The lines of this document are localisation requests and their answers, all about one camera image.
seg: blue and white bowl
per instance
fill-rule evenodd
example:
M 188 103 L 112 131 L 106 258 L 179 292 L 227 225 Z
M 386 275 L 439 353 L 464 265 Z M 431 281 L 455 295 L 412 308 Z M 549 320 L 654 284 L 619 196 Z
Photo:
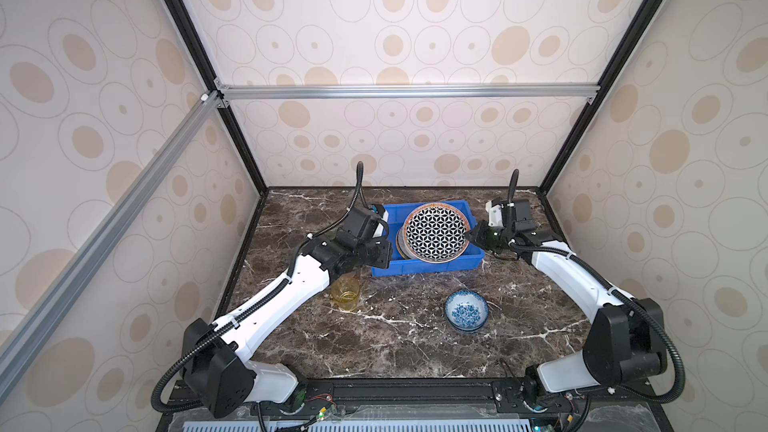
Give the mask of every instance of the blue and white bowl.
M 478 331 L 485 325 L 488 316 L 488 303 L 475 292 L 458 291 L 446 301 L 446 317 L 457 331 Z

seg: brown marble surface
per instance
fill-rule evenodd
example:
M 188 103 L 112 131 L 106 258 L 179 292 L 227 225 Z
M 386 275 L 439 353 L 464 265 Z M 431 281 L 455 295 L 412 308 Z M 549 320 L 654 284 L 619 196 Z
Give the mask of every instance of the brown marble surface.
M 476 219 L 485 202 L 505 190 L 367 189 L 369 203 L 398 204 L 466 200 Z M 534 218 L 546 219 L 536 196 Z M 291 250 L 308 232 L 336 220 L 350 190 L 301 189 L 270 193 L 235 287 L 230 309 L 258 292 L 288 264 Z M 309 378 L 503 377 L 504 358 L 515 375 L 527 366 L 579 350 L 589 322 L 551 279 L 523 261 L 486 255 L 465 272 L 372 277 L 361 270 L 360 304 L 341 312 L 329 289 L 304 303 L 259 347 L 254 360 L 292 364 Z M 460 334 L 446 321 L 443 303 L 468 288 L 488 301 L 491 316 L 475 334 Z

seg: patterned wall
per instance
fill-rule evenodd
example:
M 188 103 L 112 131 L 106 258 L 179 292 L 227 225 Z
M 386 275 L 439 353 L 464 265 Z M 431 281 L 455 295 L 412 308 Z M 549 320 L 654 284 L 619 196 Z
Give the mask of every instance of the patterned wall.
M 538 186 L 583 97 L 233 101 L 271 186 Z
M 155 430 L 152 388 L 211 319 L 256 206 L 222 127 L 203 124 L 0 406 L 1 432 Z
M 225 83 L 588 82 L 642 0 L 187 0 Z
M 200 97 L 159 0 L 0 0 L 0 344 Z
M 669 0 L 638 51 L 552 205 L 586 260 L 664 309 L 688 379 L 675 429 L 765 430 L 768 0 Z

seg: silver metal bar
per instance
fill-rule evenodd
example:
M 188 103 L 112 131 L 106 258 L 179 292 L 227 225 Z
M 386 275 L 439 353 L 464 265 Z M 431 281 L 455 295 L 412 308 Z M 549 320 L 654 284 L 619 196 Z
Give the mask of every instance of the silver metal bar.
M 410 86 L 222 86 L 225 100 L 398 99 L 437 97 L 592 97 L 596 83 L 447 84 Z
M 208 92 L 204 102 L 187 114 L 158 154 L 141 172 L 131 189 L 101 222 L 97 231 L 83 245 L 14 332 L 11 343 L 0 355 L 0 404 L 45 346 L 56 327 L 100 269 L 115 245 L 155 190 L 165 179 L 211 112 L 221 106 L 216 92 Z

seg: blue plastic bin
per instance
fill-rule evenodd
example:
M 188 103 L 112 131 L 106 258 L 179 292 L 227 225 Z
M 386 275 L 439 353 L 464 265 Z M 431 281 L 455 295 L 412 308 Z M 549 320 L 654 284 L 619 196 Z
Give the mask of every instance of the blue plastic bin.
M 449 272 L 459 270 L 472 270 L 476 268 L 482 262 L 482 258 L 485 257 L 485 252 L 476 245 L 469 244 L 463 254 L 450 262 L 443 264 L 430 264 L 418 260 L 417 258 L 403 258 L 400 252 L 397 250 L 395 244 L 397 240 L 397 233 L 402 227 L 402 224 L 408 218 L 408 214 L 414 211 L 419 206 L 429 204 L 430 202 L 420 202 L 417 204 L 395 204 L 384 205 L 384 208 L 389 212 L 389 241 L 392 243 L 392 260 L 389 263 L 389 268 L 376 268 L 371 267 L 374 277 L 385 277 L 387 275 L 405 275 L 405 274 L 423 274 L 425 272 Z M 472 215 L 472 211 L 469 209 L 469 204 L 466 200 L 447 200 L 443 203 L 456 207 L 462 211 L 469 220 L 469 227 L 474 228 L 477 225 L 475 216 Z

